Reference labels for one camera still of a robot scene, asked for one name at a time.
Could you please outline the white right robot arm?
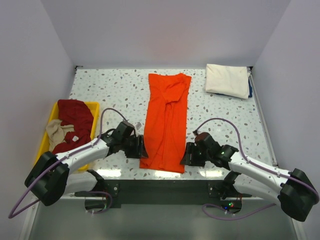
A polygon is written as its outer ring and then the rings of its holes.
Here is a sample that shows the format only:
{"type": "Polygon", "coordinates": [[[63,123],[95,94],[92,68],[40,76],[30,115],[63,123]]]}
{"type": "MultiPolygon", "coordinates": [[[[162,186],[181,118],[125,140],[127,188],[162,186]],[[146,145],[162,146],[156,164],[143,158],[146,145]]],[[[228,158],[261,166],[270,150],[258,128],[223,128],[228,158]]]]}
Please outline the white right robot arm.
{"type": "Polygon", "coordinates": [[[236,147],[219,145],[209,133],[202,132],[194,142],[187,142],[180,163],[203,167],[206,162],[229,171],[220,183],[210,187],[221,199],[235,195],[258,197],[279,206],[299,222],[304,222],[313,206],[320,201],[302,170],[295,168],[289,171],[260,163],[236,147]]]}

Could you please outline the orange t-shirt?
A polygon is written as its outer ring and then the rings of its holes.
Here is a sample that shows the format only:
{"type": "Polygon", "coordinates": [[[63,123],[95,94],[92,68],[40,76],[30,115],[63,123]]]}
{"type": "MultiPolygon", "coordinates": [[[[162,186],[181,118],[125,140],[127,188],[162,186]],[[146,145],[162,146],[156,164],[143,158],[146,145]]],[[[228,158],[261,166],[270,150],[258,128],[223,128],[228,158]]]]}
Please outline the orange t-shirt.
{"type": "Polygon", "coordinates": [[[139,167],[183,174],[181,160],[186,148],[188,94],[192,77],[148,75],[150,98],[144,126],[147,158],[139,167]]]}

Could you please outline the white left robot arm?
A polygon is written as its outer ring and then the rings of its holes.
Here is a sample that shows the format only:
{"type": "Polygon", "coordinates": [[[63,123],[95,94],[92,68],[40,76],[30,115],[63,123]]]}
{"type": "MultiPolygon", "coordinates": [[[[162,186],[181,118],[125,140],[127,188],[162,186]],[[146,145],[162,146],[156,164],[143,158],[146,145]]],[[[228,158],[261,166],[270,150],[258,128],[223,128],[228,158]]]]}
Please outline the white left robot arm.
{"type": "Polygon", "coordinates": [[[108,189],[104,178],[92,169],[76,171],[119,151],[129,159],[148,158],[143,135],[137,135],[134,126],[124,120],[117,128],[101,132],[97,138],[71,151],[43,153],[24,184],[45,206],[71,193],[99,196],[108,189]]]}

